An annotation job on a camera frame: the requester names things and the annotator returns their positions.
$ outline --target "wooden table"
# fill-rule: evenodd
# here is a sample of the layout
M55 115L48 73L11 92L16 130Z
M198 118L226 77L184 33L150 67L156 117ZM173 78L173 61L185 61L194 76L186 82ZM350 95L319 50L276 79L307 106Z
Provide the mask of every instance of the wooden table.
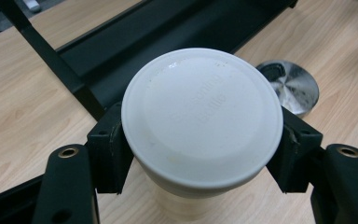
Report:
M136 2L66 0L31 22L57 48ZM320 88L304 120L324 134L323 147L358 147L358 0L299 0L236 55L254 66L275 59L303 66ZM15 29L0 34L0 192L43 174L51 151L84 144L95 123ZM311 189L282 194L264 169L196 223L314 223ZM123 194L100 195L99 206L102 223L172 223L137 161Z

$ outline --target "paper cup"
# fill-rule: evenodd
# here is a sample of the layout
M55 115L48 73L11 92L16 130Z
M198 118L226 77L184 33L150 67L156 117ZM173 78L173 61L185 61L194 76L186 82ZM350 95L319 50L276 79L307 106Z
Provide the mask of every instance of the paper cup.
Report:
M248 182L267 164L281 140L282 109L268 81L244 60L181 49L135 75L122 123L157 186L207 199Z
M187 198L177 196L157 185L149 177L146 178L161 211L177 221L194 221L218 212L224 194L208 198Z

